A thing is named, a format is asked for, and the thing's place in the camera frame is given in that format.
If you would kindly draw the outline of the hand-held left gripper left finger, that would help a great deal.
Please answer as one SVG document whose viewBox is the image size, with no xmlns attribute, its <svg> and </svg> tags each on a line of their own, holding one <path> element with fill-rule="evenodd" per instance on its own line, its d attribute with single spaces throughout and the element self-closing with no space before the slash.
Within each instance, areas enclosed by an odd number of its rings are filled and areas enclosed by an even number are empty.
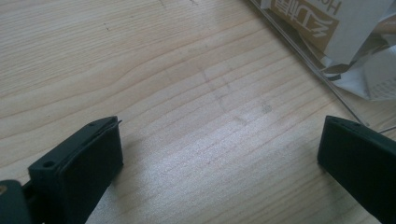
<svg viewBox="0 0 396 224">
<path fill-rule="evenodd" d="M 84 224 L 123 166 L 119 121 L 93 121 L 28 167 L 45 224 Z"/>
</svg>

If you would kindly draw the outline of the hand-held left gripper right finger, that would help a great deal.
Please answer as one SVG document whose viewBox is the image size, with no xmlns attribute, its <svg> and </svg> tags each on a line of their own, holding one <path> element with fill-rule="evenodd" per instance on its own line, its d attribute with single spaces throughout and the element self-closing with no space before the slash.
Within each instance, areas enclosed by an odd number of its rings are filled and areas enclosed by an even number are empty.
<svg viewBox="0 0 396 224">
<path fill-rule="evenodd" d="M 318 163 L 382 224 L 396 224 L 396 141 L 328 116 Z"/>
</svg>

